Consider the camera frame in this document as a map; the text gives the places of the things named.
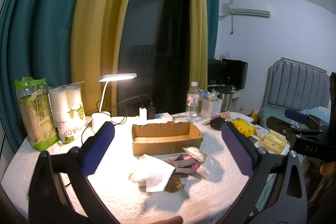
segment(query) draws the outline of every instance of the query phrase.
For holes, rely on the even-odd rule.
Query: white tablecloth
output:
[[[216,171],[211,179],[205,180],[188,176],[182,179],[185,185],[177,193],[147,193],[128,180],[135,160],[132,153],[131,127],[136,118],[128,118],[126,124],[115,126],[115,138],[106,151],[95,174],[88,177],[93,188],[111,213],[122,224],[151,223],[181,215],[184,223],[216,223],[235,201],[248,177],[241,174],[232,155],[221,138],[221,132],[202,126],[205,119],[195,125],[204,134],[201,149],[211,155]],[[84,133],[86,140],[93,133]],[[77,138],[73,143],[48,148],[49,153],[66,153],[73,146],[80,146]],[[39,152],[35,151],[27,139],[11,161],[1,182],[2,187],[16,208],[28,217],[28,190]],[[166,160],[170,155],[157,156]],[[62,174],[64,184],[67,175]],[[78,213],[85,215],[71,185],[67,193]]]

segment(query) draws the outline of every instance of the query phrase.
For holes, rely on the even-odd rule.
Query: white basket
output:
[[[204,98],[201,98],[201,101],[202,101],[201,115],[204,118],[211,119],[213,116],[217,116],[221,112],[223,100],[219,99],[219,101],[211,102]]]

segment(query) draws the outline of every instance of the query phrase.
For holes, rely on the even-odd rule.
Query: wall outlet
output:
[[[225,59],[231,59],[232,51],[225,51]]]

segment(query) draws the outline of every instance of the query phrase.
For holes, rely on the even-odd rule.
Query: yellow curtain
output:
[[[189,81],[197,81],[201,89],[208,84],[207,0],[190,0]]]
[[[82,85],[85,113],[96,112],[104,74],[118,72],[119,48],[128,0],[77,0],[71,38],[72,81]],[[108,105],[117,102],[116,85],[106,91]]]

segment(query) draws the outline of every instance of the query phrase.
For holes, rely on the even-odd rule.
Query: teal curtain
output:
[[[208,58],[214,59],[218,31],[219,0],[207,0],[208,15]]]
[[[0,115],[14,151],[26,137],[14,80],[71,82],[70,47],[76,0],[6,0],[0,18]]]

